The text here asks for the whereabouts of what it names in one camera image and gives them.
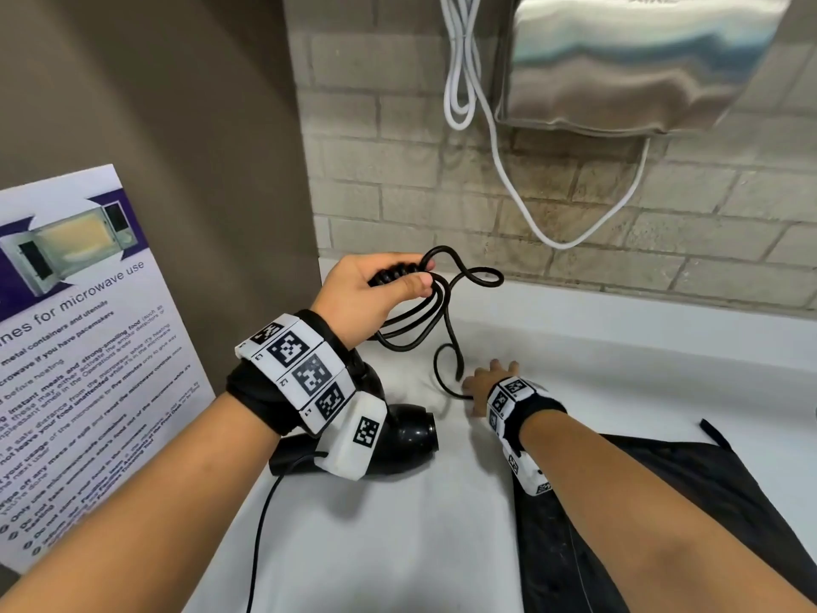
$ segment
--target finger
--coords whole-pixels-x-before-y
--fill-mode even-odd
[[[421,253],[373,253],[368,256],[356,256],[354,262],[367,282],[374,277],[378,271],[388,269],[391,266],[399,265],[401,262],[406,265],[418,264],[423,259]]]
[[[413,273],[395,279],[391,284],[373,288],[372,293],[380,298],[383,307],[391,311],[398,303],[418,297],[431,296],[431,274]]]

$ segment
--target forearm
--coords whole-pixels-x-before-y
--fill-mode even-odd
[[[0,611],[180,611],[278,440],[223,394],[72,529]]]
[[[570,416],[538,412],[519,438],[633,613],[815,610],[709,515]]]

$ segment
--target stainless steel hand dryer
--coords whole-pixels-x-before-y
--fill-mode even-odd
[[[516,0],[496,119],[589,135],[709,129],[791,0]]]

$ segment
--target hand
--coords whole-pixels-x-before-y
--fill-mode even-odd
[[[398,303],[431,296],[432,279],[428,273],[405,275],[375,288],[368,284],[380,270],[401,262],[417,264],[422,258],[418,253],[343,257],[326,276],[311,309],[327,322],[346,348],[355,348],[383,326]],[[433,269],[434,261],[427,268]]]
[[[511,361],[506,370],[498,359],[491,360],[491,370],[477,368],[474,376],[463,381],[463,391],[474,398],[474,417],[485,417],[488,410],[488,393],[491,388],[504,378],[519,375],[519,364]]]

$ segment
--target white cable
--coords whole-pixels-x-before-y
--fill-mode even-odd
[[[607,220],[615,215],[622,206],[627,204],[632,196],[636,193],[638,185],[641,183],[641,178],[644,175],[644,168],[647,164],[647,154],[649,152],[649,138],[645,139],[644,149],[641,151],[641,160],[636,170],[636,176],[632,181],[632,185],[628,192],[621,198],[618,203],[613,206],[607,213],[599,219],[596,224],[590,227],[580,237],[576,238],[570,243],[557,243],[549,239],[539,229],[530,215],[525,203],[516,189],[514,189],[511,179],[503,167],[502,159],[499,157],[499,144],[497,142],[497,125],[494,122],[494,114],[488,104],[488,99],[485,98],[485,92],[482,90],[480,82],[482,78],[482,65],[480,62],[480,52],[476,48],[476,40],[474,39],[474,23],[476,21],[476,14],[480,9],[480,0],[440,0],[440,5],[443,9],[443,19],[445,20],[445,28],[448,30],[448,39],[451,41],[451,64],[448,66],[448,78],[445,81],[445,97],[443,103],[443,112],[445,120],[455,131],[463,131],[474,119],[476,111],[476,101],[480,102],[485,118],[488,122],[488,132],[491,135],[491,152],[494,154],[494,164],[497,168],[499,178],[502,180],[508,193],[516,202],[516,206],[528,222],[528,226],[534,231],[537,238],[553,247],[554,249],[570,249],[581,243],[584,243],[593,233],[601,226],[604,226]],[[463,61],[465,63],[465,74],[463,75]],[[459,95],[457,93],[460,85],[460,79],[465,81],[465,88],[468,95],[468,103],[461,105],[459,103]],[[461,122],[457,122],[454,114],[464,116]]]

